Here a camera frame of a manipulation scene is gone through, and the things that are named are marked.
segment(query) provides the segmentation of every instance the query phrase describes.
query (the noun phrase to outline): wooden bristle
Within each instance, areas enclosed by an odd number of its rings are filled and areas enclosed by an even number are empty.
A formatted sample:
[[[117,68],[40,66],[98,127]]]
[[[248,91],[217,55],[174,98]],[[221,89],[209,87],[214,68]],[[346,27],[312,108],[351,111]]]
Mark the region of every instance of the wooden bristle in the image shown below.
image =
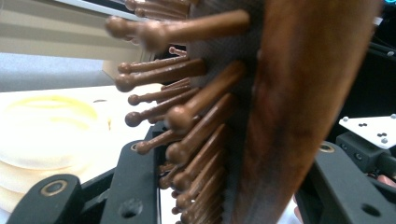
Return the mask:
[[[138,27],[142,24],[142,22],[127,21],[121,17],[111,16],[107,18],[105,27],[111,36],[131,40],[131,37],[137,36]]]
[[[201,118],[196,117],[194,122],[197,123]],[[142,141],[136,144],[136,151],[140,155],[149,153],[153,148],[165,145],[171,142],[181,140],[186,134],[175,133],[173,130],[168,130],[155,138],[148,141]]]
[[[184,133],[191,126],[191,120],[200,111],[213,104],[224,93],[235,86],[246,74],[246,67],[242,62],[230,63],[198,94],[184,105],[177,105],[166,113],[168,128]]]
[[[204,188],[210,177],[224,164],[224,151],[219,151],[206,165],[204,170],[198,174],[191,184],[191,187],[180,194],[176,199],[176,205],[179,209],[186,209],[191,206],[192,200],[195,200],[198,193]]]
[[[202,149],[192,159],[186,170],[175,176],[174,186],[180,192],[187,190],[193,179],[204,169],[210,159],[223,147],[225,140],[230,136],[231,130],[225,125],[220,125],[210,136]]]
[[[167,101],[155,105],[151,109],[145,110],[141,113],[131,112],[125,116],[125,123],[130,127],[136,127],[145,119],[154,118],[163,115],[170,107],[187,102],[193,95],[199,91],[198,88],[190,91],[185,91],[178,96],[175,96]]]
[[[169,53],[176,54],[178,56],[187,56],[187,51],[181,50],[181,49],[176,49],[175,47],[170,47]]]
[[[150,9],[137,8],[134,14],[140,18],[148,18],[159,21],[182,21],[186,20],[186,15],[174,13],[172,11],[156,11]]]
[[[182,63],[189,60],[187,56],[180,56],[169,59],[156,60],[147,63],[121,63],[118,70],[121,74],[147,72],[153,69],[162,68],[176,63]]]
[[[177,175],[178,173],[182,172],[183,170],[184,170],[184,167],[175,166],[168,173],[168,175],[161,177],[160,181],[159,181],[160,189],[168,189],[169,187],[171,187],[172,182],[173,182],[173,178],[175,177],[175,175]]]
[[[179,87],[165,91],[157,91],[154,93],[147,93],[145,95],[131,95],[128,97],[128,103],[130,105],[138,105],[142,102],[151,103],[152,101],[167,100],[175,97],[183,92],[189,91],[190,87]]]
[[[154,117],[154,118],[149,118],[149,119],[148,119],[148,123],[150,123],[150,124],[155,124],[155,123],[157,123],[158,121],[163,121],[163,120],[165,120],[165,115],[160,115],[160,116],[156,116],[156,117]]]
[[[156,3],[183,15],[189,14],[190,11],[190,3],[183,0],[147,0],[146,2]]]
[[[171,171],[174,167],[175,165],[172,163],[160,165],[158,167],[158,173],[160,173],[160,175],[164,175],[165,173]]]
[[[224,95],[183,140],[166,149],[166,158],[176,165],[186,164],[206,138],[233,114],[236,107],[235,96],[230,93]]]
[[[190,86],[191,84],[191,80],[189,77],[183,78],[179,81],[176,81],[172,84],[169,84],[167,86],[162,86],[161,90],[165,91],[165,90],[169,90],[169,89],[173,89],[173,88],[179,88],[179,87],[185,87],[185,86]]]
[[[250,17],[244,10],[189,20],[175,25],[146,22],[138,37],[147,50],[162,51],[171,43],[187,43],[228,35],[241,35],[249,27]]]
[[[135,75],[121,74],[116,77],[115,83],[119,91],[127,92],[133,90],[136,86],[176,81],[185,77],[198,77],[205,75],[205,73],[204,61],[195,59]]]
[[[225,187],[225,169],[218,169],[205,184],[204,188],[195,199],[195,202],[181,214],[181,220],[190,222],[195,220],[197,211],[205,209],[214,198],[221,195]]]

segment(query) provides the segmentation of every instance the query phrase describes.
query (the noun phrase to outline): metal screw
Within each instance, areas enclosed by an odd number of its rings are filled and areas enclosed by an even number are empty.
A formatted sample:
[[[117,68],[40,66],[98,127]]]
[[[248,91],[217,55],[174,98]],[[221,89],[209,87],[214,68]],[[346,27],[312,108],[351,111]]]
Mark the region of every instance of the metal screw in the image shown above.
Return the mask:
[[[343,150],[347,150],[347,146],[346,146],[345,144],[341,144],[341,148],[342,148]]]
[[[355,153],[355,158],[356,158],[356,160],[358,160],[358,161],[361,161],[361,159],[363,159],[363,157],[362,157],[361,154],[359,154],[359,153]]]

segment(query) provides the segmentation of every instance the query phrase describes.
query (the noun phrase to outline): black machine part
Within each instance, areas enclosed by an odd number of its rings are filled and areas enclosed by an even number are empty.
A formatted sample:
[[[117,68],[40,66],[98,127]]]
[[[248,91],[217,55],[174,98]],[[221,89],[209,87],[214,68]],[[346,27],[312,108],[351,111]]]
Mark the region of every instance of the black machine part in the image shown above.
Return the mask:
[[[304,224],[394,223],[396,217],[395,204],[387,201],[343,149],[327,142],[295,197]]]
[[[159,122],[145,140],[163,131]],[[115,169],[83,185],[72,175],[40,181],[8,223],[161,223],[157,167],[164,160],[165,147],[141,156],[131,150],[136,142],[123,148]],[[396,217],[396,189],[365,176],[343,149],[328,142],[323,143],[296,199],[305,224],[394,223]]]

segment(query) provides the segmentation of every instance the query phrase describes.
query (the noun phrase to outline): wooden brush handle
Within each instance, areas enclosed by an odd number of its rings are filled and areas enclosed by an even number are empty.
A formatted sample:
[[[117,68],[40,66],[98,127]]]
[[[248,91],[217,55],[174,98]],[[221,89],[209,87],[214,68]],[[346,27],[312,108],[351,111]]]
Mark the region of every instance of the wooden brush handle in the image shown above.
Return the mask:
[[[198,77],[205,75],[205,73],[204,61],[195,59],[136,75],[121,74],[116,77],[115,83],[119,91],[127,92],[133,90],[136,86],[175,81],[185,77]]]
[[[184,105],[177,105],[166,113],[168,128],[184,133],[191,126],[191,120],[200,111],[213,104],[235,86],[246,74],[246,67],[240,61],[230,63],[198,94]]]
[[[175,176],[174,186],[180,192],[190,188],[193,179],[204,169],[210,159],[225,144],[231,130],[225,124],[221,124],[210,136],[198,154],[192,159],[186,170]]]
[[[164,114],[170,107],[188,101],[194,94],[199,91],[198,88],[181,93],[174,98],[164,101],[141,113],[131,112],[125,116],[125,123],[130,127],[136,127],[145,119],[153,118]]]
[[[229,35],[241,35],[249,27],[250,17],[244,10],[185,21],[176,25],[147,22],[139,27],[138,37],[150,51],[166,49],[170,43],[187,43]]]
[[[121,63],[118,70],[121,74],[147,72],[153,69],[162,68],[176,63],[188,61],[186,56],[180,56],[169,59],[156,60],[148,63]]]
[[[224,95],[181,142],[174,143],[166,149],[166,158],[176,165],[186,164],[206,138],[233,114],[237,102],[232,94]]]
[[[232,223],[276,223],[361,65],[379,0],[265,1]]]
[[[190,87],[179,87],[165,91],[157,91],[153,93],[147,93],[144,95],[131,95],[128,97],[128,103],[130,105],[138,105],[141,102],[152,102],[152,101],[159,101],[164,99],[169,99],[175,97],[183,92],[189,91]]]

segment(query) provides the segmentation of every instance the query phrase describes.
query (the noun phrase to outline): gray surface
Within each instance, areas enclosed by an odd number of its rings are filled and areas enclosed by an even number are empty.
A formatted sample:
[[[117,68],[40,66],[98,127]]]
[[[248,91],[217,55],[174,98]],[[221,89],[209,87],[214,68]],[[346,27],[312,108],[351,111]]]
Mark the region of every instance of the gray surface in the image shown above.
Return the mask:
[[[101,60],[0,53],[0,92],[113,84]]]

